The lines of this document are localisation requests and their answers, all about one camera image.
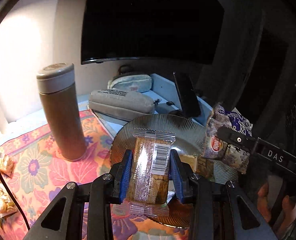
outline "gray pencil case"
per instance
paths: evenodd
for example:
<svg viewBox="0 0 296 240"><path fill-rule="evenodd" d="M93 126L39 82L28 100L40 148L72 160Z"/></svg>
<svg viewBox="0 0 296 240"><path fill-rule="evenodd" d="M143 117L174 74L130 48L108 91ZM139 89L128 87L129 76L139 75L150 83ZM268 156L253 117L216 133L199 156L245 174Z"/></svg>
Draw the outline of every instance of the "gray pencil case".
<svg viewBox="0 0 296 240"><path fill-rule="evenodd" d="M89 95L89 108L125 121L155 112L152 98L138 92L115 89L92 91Z"/></svg>

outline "ribbed glass plate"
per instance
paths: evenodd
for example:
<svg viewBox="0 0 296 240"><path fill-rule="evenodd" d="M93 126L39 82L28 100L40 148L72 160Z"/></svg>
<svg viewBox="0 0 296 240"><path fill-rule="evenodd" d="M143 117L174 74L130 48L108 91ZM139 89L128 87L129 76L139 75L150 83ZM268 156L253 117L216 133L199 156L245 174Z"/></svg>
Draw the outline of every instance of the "ribbed glass plate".
<svg viewBox="0 0 296 240"><path fill-rule="evenodd" d="M115 136L110 150L111 164L121 162L126 149L134 150L136 138L134 128L167 131L176 134L172 149L178 154L200 155L205 128L191 120L169 114L149 114L138 117L127 123ZM228 180L238 180L237 172L220 161L214 161L213 175L215 182L224 184ZM165 225L187 227L191 206L182 205L179 201L171 201L170 216L153 220Z"/></svg>

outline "finger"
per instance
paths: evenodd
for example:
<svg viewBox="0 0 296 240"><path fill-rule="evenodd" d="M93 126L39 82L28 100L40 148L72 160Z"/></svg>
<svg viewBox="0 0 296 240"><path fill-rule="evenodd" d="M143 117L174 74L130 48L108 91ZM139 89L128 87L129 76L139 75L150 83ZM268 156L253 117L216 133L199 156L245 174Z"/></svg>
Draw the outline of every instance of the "finger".
<svg viewBox="0 0 296 240"><path fill-rule="evenodd" d="M268 223L271 219L271 213L268 209L267 197L258 197L257 209L259 210L260 214L263 216L265 221Z"/></svg>
<svg viewBox="0 0 296 240"><path fill-rule="evenodd" d="M291 201L289 196L285 196L282 200L282 209L284 212L284 220L281 223L277 232L275 233L278 239L284 238L288 228L296 219L296 203Z"/></svg>
<svg viewBox="0 0 296 240"><path fill-rule="evenodd" d="M258 197L265 197L268 195L269 184L266 182L258 191Z"/></svg>

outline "gray bottle lid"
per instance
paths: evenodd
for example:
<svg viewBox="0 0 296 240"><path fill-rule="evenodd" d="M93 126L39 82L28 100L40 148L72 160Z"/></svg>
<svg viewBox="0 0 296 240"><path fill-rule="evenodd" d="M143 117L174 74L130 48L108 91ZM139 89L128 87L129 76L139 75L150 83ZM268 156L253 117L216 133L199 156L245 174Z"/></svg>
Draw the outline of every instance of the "gray bottle lid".
<svg viewBox="0 0 296 240"><path fill-rule="evenodd" d="M75 82L72 63L58 63L44 67L37 73L39 92L51 94L70 87Z"/></svg>

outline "black cable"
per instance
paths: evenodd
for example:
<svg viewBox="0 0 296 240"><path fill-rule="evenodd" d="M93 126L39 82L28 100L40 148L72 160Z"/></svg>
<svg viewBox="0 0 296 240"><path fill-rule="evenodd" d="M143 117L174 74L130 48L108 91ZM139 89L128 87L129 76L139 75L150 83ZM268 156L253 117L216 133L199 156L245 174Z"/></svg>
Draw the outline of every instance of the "black cable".
<svg viewBox="0 0 296 240"><path fill-rule="evenodd" d="M30 229L30 226L29 226L29 223L28 223L28 220L24 214L24 211L22 210L22 208L19 206L19 203L17 202L16 198L14 197L14 195L11 193L10 189L8 188L3 176L1 175L1 172L0 172L0 181L1 183L4 185L7 193L9 194L9 196L11 197L12 201L15 203L16 207L18 208L19 212L21 213L21 215L23 216L24 218L24 221L26 223L26 226L28 228L28 230Z"/></svg>

